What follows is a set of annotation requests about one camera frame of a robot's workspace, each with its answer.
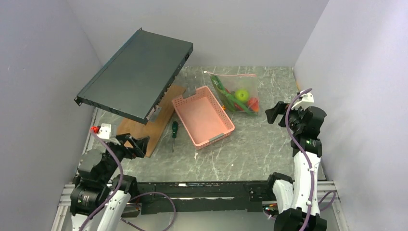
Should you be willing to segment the green fake apple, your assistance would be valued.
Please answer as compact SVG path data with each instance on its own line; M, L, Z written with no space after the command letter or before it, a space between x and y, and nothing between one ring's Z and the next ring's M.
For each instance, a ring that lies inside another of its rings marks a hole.
M234 97L238 101L240 101L242 103L246 103L250 99L250 93L246 89L238 89L238 90L235 91Z

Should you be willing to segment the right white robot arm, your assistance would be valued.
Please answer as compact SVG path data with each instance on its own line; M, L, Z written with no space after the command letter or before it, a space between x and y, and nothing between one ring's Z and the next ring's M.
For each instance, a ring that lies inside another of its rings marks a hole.
M277 200L274 230L325 231L327 221L320 216L317 186L322 156L318 135L326 112L315 106L291 109L279 101L265 113L270 124L282 116L279 126L289 130L294 160L294 178L275 172L265 186L266 196Z

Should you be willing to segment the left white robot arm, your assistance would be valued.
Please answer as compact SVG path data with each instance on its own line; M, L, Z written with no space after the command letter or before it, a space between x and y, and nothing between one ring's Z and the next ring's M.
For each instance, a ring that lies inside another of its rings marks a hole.
M74 231L114 231L127 202L139 193L135 177L125 175L123 159L144 158L150 138L135 139L129 133L103 139L93 133L105 151L91 150L77 170L70 195Z

